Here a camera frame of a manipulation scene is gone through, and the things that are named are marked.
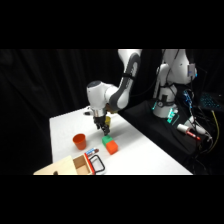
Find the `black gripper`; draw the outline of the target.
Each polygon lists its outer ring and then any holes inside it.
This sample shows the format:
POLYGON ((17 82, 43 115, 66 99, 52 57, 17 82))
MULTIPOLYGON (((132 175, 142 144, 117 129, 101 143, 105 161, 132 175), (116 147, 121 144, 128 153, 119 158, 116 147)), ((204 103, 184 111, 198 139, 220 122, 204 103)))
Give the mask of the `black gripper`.
POLYGON ((100 116, 100 117, 93 117, 93 121, 96 124, 97 130, 99 130, 102 127, 104 136, 108 135, 110 133, 110 129, 109 126, 105 126, 106 125, 106 116, 100 116))

